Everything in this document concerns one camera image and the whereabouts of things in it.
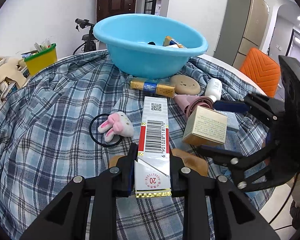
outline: cable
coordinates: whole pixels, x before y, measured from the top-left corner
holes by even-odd
[[[292,225],[288,225],[288,226],[285,226],[285,227],[282,227],[282,228],[278,228],[278,229],[275,229],[274,231],[277,231],[277,230],[280,230],[280,229],[284,229],[284,228],[288,228],[288,227],[292,227]]]
[[[89,133],[90,133],[90,137],[91,137],[91,139],[92,139],[96,144],[98,144],[98,145],[100,145],[100,146],[107,147],[107,148],[113,147],[113,146],[117,146],[119,143],[121,143],[121,141],[122,141],[122,139],[123,139],[123,136],[121,136],[121,135],[120,135],[120,139],[119,139],[117,142],[113,143],[113,144],[100,143],[100,142],[98,142],[97,139],[93,136],[93,134],[92,134],[92,124],[94,123],[94,121],[95,121],[96,119],[98,119],[99,117],[102,117],[102,116],[109,116],[109,114],[99,114],[99,115],[97,115],[95,118],[93,118],[92,121],[90,122],[90,125],[89,125]]]
[[[77,50],[78,49],[80,49],[84,44],[86,44],[87,42],[85,41],[84,43],[82,43],[79,47],[77,47],[76,49],[75,49],[75,51],[73,52],[73,54],[72,55],[75,55],[75,53],[77,52]]]
[[[295,186],[296,186],[296,184],[297,184],[297,180],[298,180],[299,174],[300,174],[300,171],[297,172],[297,174],[296,174],[296,177],[295,177],[294,182],[293,182],[293,186],[292,186],[292,188],[291,188],[291,190],[290,190],[290,193],[289,193],[289,195],[288,195],[286,201],[283,203],[282,207],[280,208],[280,210],[278,211],[278,213],[274,216],[274,218],[271,219],[271,221],[269,222],[269,224],[271,224],[271,223],[279,216],[280,212],[282,211],[282,209],[285,207],[285,205],[286,205],[287,202],[289,201],[289,198],[291,197],[292,192],[293,192],[293,190],[294,190],[294,188],[295,188]]]

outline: red stripe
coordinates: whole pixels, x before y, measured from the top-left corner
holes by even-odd
[[[167,153],[170,153],[170,148],[169,148],[169,129],[166,128],[166,143],[167,143]]]
[[[146,136],[146,127],[141,126],[140,138],[139,138],[139,152],[143,152],[145,149],[145,136]]]

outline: ceiling light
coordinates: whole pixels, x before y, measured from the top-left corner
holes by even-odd
[[[295,37],[295,40],[296,40],[297,43],[300,44],[300,39],[298,39],[297,37]]]

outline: bicycle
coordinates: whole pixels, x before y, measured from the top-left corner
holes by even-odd
[[[95,41],[97,41],[97,39],[93,35],[93,27],[95,26],[95,24],[90,23],[89,20],[87,20],[87,19],[82,20],[82,19],[78,19],[78,18],[75,20],[75,23],[77,24],[76,29],[78,31],[79,31],[79,26],[81,29],[84,29],[84,28],[90,26],[90,30],[89,30],[89,34],[85,34],[82,36],[82,41],[84,41],[84,43],[81,44],[78,48],[76,48],[72,55],[74,55],[77,52],[77,50],[80,49],[82,46],[84,46],[82,48],[83,52],[97,50],[96,43],[95,43]]]

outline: qr code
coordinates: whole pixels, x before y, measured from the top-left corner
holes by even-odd
[[[151,110],[161,112],[161,104],[151,103]]]

